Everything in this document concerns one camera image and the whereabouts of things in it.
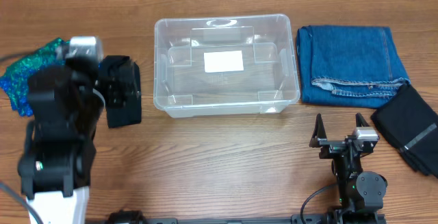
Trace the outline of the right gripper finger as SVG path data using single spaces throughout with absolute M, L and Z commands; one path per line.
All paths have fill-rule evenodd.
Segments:
M 313 148 L 322 147 L 327 141 L 324 124 L 322 121 L 322 115 L 317 114 L 315 120 L 315 127 L 309 142 L 309 146 Z
M 355 114 L 356 127 L 369 127 L 370 125 L 366 122 L 361 113 Z

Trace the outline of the black socks bundle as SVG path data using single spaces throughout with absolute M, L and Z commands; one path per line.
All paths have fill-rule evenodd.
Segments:
M 139 108 L 110 108 L 105 104 L 107 125 L 110 128 L 135 125 L 142 121 L 142 100 Z

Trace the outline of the blue green sparkly fabric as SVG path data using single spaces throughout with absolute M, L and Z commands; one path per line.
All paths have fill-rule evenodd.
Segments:
M 27 101 L 29 78 L 41 69 L 48 66 L 64 65 L 65 60 L 57 58 L 57 50 L 62 46 L 69 46 L 69 41 L 56 38 L 45 46 L 26 53 L 22 58 L 7 67 L 1 76 L 1 89 L 9 97 L 13 111 L 20 116 L 32 116 L 33 110 Z

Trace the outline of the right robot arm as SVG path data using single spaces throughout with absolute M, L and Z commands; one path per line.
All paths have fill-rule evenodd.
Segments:
M 361 114 L 355 115 L 356 127 L 343 140 L 329 140 L 326 136 L 322 115 L 315 119 L 315 127 L 309 142 L 319 148 L 319 158 L 332 161 L 331 170 L 336 178 L 332 185 L 339 191 L 340 206 L 328 209 L 320 218 L 321 223 L 385 224 L 383 197 L 387 180 L 380 174 L 364 171 L 361 158 L 373 153 L 379 135 Z

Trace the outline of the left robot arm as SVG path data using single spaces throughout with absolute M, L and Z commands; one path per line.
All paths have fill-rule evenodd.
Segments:
M 140 70 L 128 56 L 84 56 L 48 66 L 27 81 L 34 119 L 18 162 L 32 223 L 84 223 L 93 140 L 102 111 L 110 128 L 142 120 Z

